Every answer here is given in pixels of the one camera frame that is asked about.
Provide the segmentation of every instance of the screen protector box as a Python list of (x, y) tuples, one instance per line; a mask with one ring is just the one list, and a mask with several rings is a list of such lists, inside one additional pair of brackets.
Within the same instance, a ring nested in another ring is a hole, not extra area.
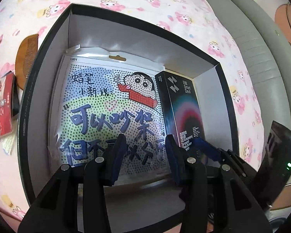
[(158, 73), (155, 79), (166, 132), (174, 136), (180, 147), (189, 150), (193, 138), (205, 139), (193, 82), (166, 71)]

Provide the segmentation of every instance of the white logo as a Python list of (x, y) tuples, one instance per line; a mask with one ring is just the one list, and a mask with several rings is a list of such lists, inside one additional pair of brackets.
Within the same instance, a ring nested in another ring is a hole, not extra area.
[(170, 88), (171, 88), (174, 92), (178, 91), (179, 88), (175, 85), (175, 83), (177, 82), (177, 80), (176, 80), (173, 76), (171, 76), (171, 78), (169, 77), (168, 80), (173, 84)]

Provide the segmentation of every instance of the cartoon hand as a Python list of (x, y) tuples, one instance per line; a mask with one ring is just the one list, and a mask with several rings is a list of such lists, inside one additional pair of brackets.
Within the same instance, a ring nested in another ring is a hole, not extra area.
[(120, 75), (115, 76), (114, 81), (120, 84)]

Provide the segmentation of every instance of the comb teeth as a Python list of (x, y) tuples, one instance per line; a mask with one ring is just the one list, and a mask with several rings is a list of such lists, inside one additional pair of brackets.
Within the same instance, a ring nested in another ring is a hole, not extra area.
[(38, 46), (37, 42), (38, 42), (37, 36), (31, 37), (30, 39), (28, 39), (27, 51), (26, 51), (25, 59), (23, 63), (23, 72), (24, 72), (25, 78), (28, 78), (31, 66), (36, 56), (36, 52), (37, 52), (36, 47)]

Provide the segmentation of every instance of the plastic package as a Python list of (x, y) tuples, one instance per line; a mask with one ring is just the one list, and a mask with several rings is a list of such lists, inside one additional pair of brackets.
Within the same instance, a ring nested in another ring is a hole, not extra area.
[(118, 134), (127, 140), (117, 185), (170, 172), (155, 74), (163, 64), (99, 47), (74, 46), (63, 56), (49, 119), (50, 168), (101, 156)]

